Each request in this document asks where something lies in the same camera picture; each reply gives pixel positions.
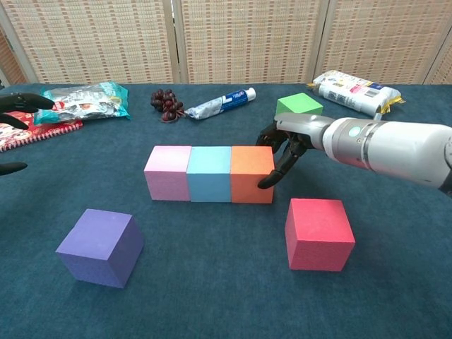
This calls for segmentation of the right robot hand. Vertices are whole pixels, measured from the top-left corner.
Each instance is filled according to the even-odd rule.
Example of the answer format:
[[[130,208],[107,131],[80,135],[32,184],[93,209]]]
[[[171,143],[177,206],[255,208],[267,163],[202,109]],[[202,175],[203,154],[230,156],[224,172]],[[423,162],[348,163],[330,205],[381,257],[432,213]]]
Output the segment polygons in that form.
[[[324,150],[323,135],[332,123],[332,118],[316,114],[276,114],[273,122],[261,130],[256,145],[269,146],[272,153],[281,145],[285,145],[285,149],[275,168],[260,180],[258,188],[275,186],[307,150]]]

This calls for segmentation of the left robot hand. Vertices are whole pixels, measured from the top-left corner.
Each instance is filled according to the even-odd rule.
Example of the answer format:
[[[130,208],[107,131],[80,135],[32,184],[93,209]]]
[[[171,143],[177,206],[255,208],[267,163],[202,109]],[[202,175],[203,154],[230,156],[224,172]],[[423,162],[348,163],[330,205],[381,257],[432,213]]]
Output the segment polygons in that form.
[[[54,101],[34,93],[11,93],[1,96],[1,123],[17,129],[27,130],[28,125],[11,116],[10,112],[34,114],[40,109],[51,109]]]

